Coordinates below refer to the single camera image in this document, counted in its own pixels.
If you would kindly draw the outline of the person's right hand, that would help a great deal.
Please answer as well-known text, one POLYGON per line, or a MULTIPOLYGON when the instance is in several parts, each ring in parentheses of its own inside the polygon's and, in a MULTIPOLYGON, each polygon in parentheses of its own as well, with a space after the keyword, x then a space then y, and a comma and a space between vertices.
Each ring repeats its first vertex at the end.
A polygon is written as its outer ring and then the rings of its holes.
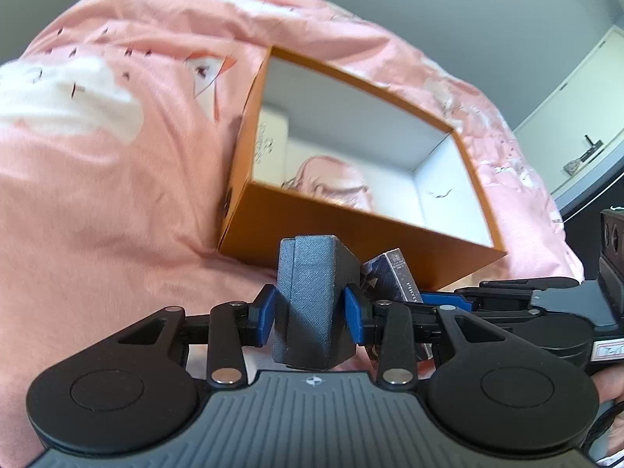
MULTIPOLYGON (((600 396, 600 403, 606 401, 621 402, 624 394, 624 368, 622 365, 613 365, 592 376, 600 396)), ((616 454, 623 449, 623 414, 613 422, 608 435, 609 455, 616 454)))

